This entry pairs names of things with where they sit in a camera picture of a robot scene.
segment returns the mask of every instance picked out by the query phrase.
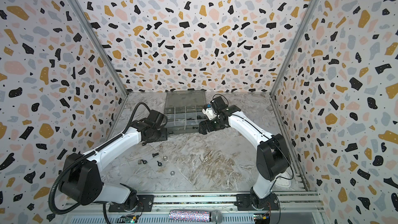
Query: glittery tube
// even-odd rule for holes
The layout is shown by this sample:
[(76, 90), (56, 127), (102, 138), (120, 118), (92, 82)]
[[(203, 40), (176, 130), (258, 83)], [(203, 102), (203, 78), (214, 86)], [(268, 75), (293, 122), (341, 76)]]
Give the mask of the glittery tube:
[(172, 210), (170, 211), (169, 218), (172, 220), (210, 222), (210, 212)]

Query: black joint housing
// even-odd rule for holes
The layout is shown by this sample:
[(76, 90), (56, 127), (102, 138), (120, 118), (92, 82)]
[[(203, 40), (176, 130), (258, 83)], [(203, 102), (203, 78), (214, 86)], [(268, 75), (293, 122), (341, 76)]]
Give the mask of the black joint housing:
[[(76, 153), (69, 155), (63, 169), (82, 156)], [(66, 173), (58, 189), (83, 206), (92, 203), (102, 190), (102, 181), (97, 165), (87, 159), (82, 161), (81, 164)]]
[(289, 151), (285, 139), (277, 134), (257, 146), (257, 169), (268, 181), (286, 171), (290, 164)]

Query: enclosure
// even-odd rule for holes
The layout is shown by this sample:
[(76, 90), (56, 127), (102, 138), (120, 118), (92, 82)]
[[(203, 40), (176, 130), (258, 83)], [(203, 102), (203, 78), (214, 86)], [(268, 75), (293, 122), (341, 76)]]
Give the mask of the enclosure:
[[(167, 96), (182, 103), (192, 90), (285, 138), (293, 180), (273, 188), (271, 223), (398, 223), (396, 3), (4, 0), (0, 222), (103, 222), (100, 205), (48, 208), (66, 157), (119, 134), (138, 102), (166, 114)], [(187, 112), (169, 113), (168, 127), (204, 117)], [(176, 208), (252, 215), (234, 205), (258, 175), (251, 143), (233, 128), (176, 133), (127, 149), (101, 179), (155, 195), (140, 223)], [(56, 203), (74, 201), (58, 191)]]

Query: patterned wall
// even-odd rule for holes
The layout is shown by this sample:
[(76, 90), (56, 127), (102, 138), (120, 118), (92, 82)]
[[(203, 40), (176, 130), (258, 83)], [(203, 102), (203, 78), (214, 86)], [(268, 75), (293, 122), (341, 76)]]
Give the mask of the patterned wall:
[(331, 223), (398, 223), (397, 0), (320, 0), (276, 100)]
[(3, 0), (0, 17), (0, 222), (55, 223), (65, 157), (105, 140), (121, 94), (65, 0)]
[(310, 0), (79, 0), (129, 91), (269, 91)]

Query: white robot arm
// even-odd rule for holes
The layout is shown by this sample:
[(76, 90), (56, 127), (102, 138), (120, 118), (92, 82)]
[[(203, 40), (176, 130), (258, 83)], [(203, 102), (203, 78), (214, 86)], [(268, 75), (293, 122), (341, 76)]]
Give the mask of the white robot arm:
[(266, 132), (246, 117), (238, 107), (226, 105), (221, 96), (205, 105), (202, 112), (209, 119), (200, 123), (199, 133), (207, 134), (207, 132), (232, 127), (256, 149), (256, 166), (259, 175), (250, 190), (250, 197), (254, 208), (263, 209), (276, 179), (290, 166), (291, 161), (285, 139), (280, 134), (273, 135)]

